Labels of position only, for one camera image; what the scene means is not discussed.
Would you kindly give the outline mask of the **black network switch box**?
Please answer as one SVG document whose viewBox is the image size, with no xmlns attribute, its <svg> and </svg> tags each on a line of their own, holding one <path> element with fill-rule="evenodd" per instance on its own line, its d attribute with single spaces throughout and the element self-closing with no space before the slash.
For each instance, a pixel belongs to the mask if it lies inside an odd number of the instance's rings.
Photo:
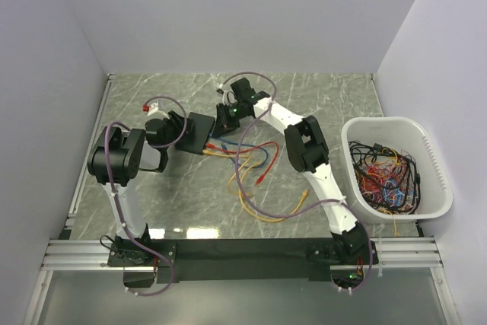
<svg viewBox="0 0 487 325">
<path fill-rule="evenodd" d="M 188 123 L 185 134 L 175 145 L 176 150 L 195 155 L 203 155 L 205 144 L 215 124 L 215 118 L 201 113 L 191 112 Z"/>
</svg>

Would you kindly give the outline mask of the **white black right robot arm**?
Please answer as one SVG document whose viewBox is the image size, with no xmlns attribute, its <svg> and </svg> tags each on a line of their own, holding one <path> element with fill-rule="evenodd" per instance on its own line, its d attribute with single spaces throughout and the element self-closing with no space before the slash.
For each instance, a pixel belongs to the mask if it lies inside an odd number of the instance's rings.
<svg viewBox="0 0 487 325">
<path fill-rule="evenodd" d="M 238 72 L 228 77 L 217 86 L 219 94 L 224 94 L 227 83 L 231 83 L 235 102 L 218 105 L 217 121 L 226 129 L 236 129 L 241 119 L 249 116 L 253 118 L 237 144 L 235 161 L 239 161 L 244 152 L 242 142 L 250 130 L 260 121 L 267 123 L 285 137 L 291 166 L 304 175 L 318 198 L 314 204 L 288 215 L 266 212 L 248 196 L 242 184 L 242 168 L 236 165 L 234 181 L 244 205 L 258 212 L 260 218 L 266 216 L 275 220 L 286 220 L 322 206 L 328 218 L 337 259 L 343 263 L 355 263 L 359 257 L 368 258 L 371 264 L 374 253 L 370 236 L 333 176 L 329 148 L 317 118 L 301 116 L 279 104 L 276 101 L 276 83 L 258 72 Z"/>
</svg>

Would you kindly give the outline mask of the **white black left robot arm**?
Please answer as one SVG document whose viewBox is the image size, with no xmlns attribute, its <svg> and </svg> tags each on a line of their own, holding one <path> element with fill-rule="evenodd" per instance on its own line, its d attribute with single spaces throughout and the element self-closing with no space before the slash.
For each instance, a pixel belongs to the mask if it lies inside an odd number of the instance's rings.
<svg viewBox="0 0 487 325">
<path fill-rule="evenodd" d="M 116 236 L 110 248 L 114 255 L 126 255 L 137 266 L 151 260 L 153 247 L 138 203 L 135 178 L 141 170 L 162 173 L 168 148 L 193 131 L 193 115 L 184 117 L 174 111 L 162 119 L 148 120 L 143 129 L 128 129 L 120 123 L 103 129 L 89 154 L 88 173 L 110 200 L 116 219 Z"/>
</svg>

